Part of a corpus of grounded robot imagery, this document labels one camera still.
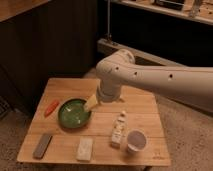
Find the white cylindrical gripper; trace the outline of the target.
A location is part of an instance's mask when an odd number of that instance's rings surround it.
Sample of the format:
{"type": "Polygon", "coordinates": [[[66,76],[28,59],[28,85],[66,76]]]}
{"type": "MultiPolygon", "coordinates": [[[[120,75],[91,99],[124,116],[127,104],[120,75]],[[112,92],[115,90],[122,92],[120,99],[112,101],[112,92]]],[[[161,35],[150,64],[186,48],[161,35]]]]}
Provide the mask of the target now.
{"type": "Polygon", "coordinates": [[[101,83],[97,88],[96,95],[93,94],[84,104],[84,110],[86,112],[91,111],[99,104],[99,101],[124,103],[125,100],[120,95],[121,87],[119,85],[101,83]]]}

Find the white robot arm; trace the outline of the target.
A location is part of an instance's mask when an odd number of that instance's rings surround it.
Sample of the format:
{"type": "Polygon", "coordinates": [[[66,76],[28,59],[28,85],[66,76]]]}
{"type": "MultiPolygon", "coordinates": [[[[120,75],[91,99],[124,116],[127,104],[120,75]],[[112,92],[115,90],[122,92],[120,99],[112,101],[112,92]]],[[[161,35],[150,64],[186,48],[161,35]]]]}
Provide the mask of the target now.
{"type": "Polygon", "coordinates": [[[86,111],[117,101],[121,88],[132,86],[213,113],[213,67],[136,65],[135,56],[120,49],[99,61],[96,71],[100,83],[86,101],[86,111]]]}

